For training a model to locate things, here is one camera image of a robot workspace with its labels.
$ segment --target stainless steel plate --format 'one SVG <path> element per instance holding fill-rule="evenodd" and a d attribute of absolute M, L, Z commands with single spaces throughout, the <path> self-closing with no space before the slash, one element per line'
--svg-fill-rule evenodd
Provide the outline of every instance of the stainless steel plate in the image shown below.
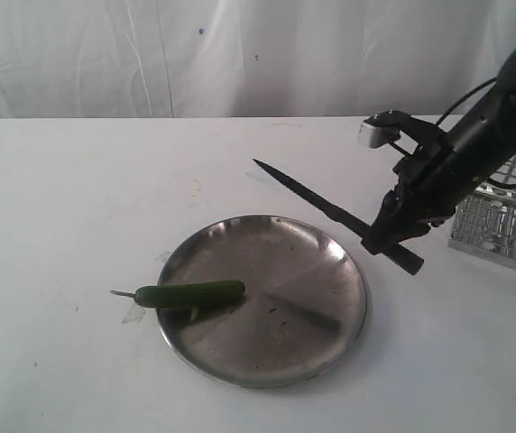
<path fill-rule="evenodd" d="M 355 341 L 365 283 L 345 250 L 315 227 L 278 216 L 208 226 L 166 262 L 159 284 L 238 279 L 226 311 L 158 309 L 161 332 L 188 364 L 220 382 L 267 388 L 316 376 Z"/>

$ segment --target green cucumber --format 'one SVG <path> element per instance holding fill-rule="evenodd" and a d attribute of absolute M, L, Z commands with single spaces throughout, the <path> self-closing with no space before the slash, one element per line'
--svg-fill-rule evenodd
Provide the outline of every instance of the green cucumber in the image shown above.
<path fill-rule="evenodd" d="M 241 281 L 227 280 L 180 286 L 145 286 L 135 294 L 110 292 L 134 298 L 136 304 L 150 309 L 203 308 L 237 302 L 244 296 L 245 286 Z"/>

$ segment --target metal wire rack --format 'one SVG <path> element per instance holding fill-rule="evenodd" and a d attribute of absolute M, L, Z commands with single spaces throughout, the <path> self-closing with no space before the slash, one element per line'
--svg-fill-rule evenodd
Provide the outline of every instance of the metal wire rack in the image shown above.
<path fill-rule="evenodd" d="M 516 182 L 516 156 L 493 178 Z M 478 187 L 457 207 L 448 246 L 516 269 L 516 189 Z"/>

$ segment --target table surface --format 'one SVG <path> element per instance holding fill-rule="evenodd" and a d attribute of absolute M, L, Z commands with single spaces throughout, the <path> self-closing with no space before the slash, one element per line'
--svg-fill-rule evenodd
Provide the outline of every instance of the table surface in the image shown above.
<path fill-rule="evenodd" d="M 411 277 L 252 162 L 370 222 L 399 155 L 357 145 L 361 120 L 0 120 L 0 432 L 516 431 L 516 271 L 449 249 L 446 223 L 408 242 Z M 357 346 L 309 382 L 214 382 L 108 293 L 244 214 L 321 228 L 369 282 Z"/>

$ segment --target knife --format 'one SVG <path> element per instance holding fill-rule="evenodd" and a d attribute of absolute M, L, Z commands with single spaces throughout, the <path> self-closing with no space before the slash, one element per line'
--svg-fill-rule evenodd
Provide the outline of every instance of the knife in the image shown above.
<path fill-rule="evenodd" d="M 297 180 L 294 180 L 290 176 L 282 173 L 280 170 L 275 169 L 266 162 L 253 160 L 258 166 L 270 174 L 273 178 L 279 181 L 283 186 L 288 188 L 294 194 L 308 201 L 308 203 L 318 210 L 321 210 L 325 215 L 333 221 L 346 226 L 352 232 L 356 233 L 360 237 L 364 237 L 370 226 L 366 224 L 362 219 L 352 215 L 350 212 L 345 211 L 341 207 L 338 207 L 330 203 L 325 198 L 318 195 L 313 190 L 305 187 Z M 393 244 L 382 252 L 393 262 L 398 264 L 404 271 L 410 275 L 416 275 L 416 273 L 422 267 L 424 259 L 417 256 L 411 250 L 406 249 L 400 244 Z"/>

